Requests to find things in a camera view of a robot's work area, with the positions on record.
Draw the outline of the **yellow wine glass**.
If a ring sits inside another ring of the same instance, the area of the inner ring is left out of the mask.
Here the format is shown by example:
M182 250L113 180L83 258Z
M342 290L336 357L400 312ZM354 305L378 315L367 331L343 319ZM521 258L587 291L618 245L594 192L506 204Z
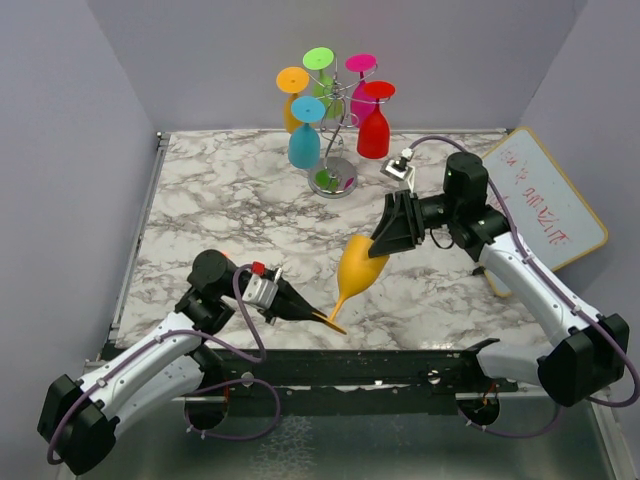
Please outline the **yellow wine glass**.
M332 330L346 335L347 331L336 322L344 303L373 285L381 275L389 255L369 257L373 240L363 235L354 235L347 242L337 268L338 300L324 324Z

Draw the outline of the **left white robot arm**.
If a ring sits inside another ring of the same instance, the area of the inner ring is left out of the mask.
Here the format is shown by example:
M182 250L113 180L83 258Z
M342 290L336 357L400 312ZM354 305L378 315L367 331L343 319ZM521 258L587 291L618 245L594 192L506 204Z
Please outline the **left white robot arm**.
M48 443L49 464L65 464L82 475L151 409L236 385L207 346L236 311L247 316L253 307L268 322L327 320L280 270L260 262L237 266L218 250L195 258L188 283L174 310L142 340L78 379L62 375L50 384L37 425Z

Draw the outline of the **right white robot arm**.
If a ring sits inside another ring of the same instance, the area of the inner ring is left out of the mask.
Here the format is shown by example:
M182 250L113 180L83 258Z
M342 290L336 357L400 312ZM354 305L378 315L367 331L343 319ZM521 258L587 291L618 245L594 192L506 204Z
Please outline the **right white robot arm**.
M461 383L481 391L495 378L542 387L570 407L635 370L626 354L629 326L618 314L602 315L575 295L526 245L506 208L487 201L492 188L482 160L450 155L443 191L421 198L408 189L388 193L371 238L371 258L415 249L427 232L447 228L454 245L496 276L542 327L548 349L496 341L459 367Z

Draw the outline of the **red wine glass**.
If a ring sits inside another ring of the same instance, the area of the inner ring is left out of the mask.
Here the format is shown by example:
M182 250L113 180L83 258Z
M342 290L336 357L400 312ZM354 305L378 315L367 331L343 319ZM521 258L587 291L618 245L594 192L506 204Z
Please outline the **red wine glass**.
M389 153L391 131L381 105L395 94L396 88L386 81L373 81L365 85L364 92L374 99L374 105L360 124L357 152L367 159L382 159Z

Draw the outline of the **blue wine glass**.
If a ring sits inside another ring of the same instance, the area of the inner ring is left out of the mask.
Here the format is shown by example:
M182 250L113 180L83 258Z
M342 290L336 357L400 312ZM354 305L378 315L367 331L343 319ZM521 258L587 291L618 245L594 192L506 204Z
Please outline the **blue wine glass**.
M324 104L312 96L302 96L293 101L291 113L301 122L289 139L288 159L294 167L309 170L318 163L320 138L313 124L323 119L325 111Z

